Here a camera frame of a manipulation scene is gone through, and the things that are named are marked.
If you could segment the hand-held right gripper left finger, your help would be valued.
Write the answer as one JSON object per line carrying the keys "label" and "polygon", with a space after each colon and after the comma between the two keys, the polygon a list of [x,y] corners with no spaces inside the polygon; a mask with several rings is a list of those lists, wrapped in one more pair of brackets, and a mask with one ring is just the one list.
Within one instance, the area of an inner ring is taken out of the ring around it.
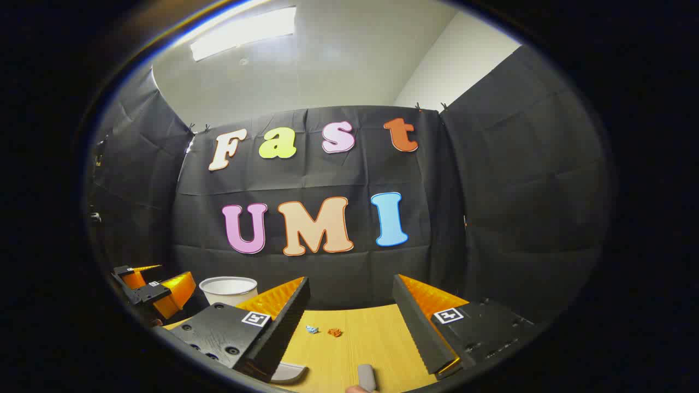
{"label": "hand-held right gripper left finger", "polygon": [[310,299],[308,277],[293,279],[231,306],[215,302],[156,336],[195,365],[225,377],[269,383]]}

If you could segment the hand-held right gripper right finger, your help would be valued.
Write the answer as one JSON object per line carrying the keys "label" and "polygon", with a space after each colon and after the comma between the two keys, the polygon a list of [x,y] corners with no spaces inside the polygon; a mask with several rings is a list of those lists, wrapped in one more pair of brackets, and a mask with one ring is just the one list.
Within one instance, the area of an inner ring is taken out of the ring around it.
{"label": "hand-held right gripper right finger", "polygon": [[531,321],[490,299],[465,299],[396,274],[392,294],[427,373],[437,380],[473,374],[534,338]]}

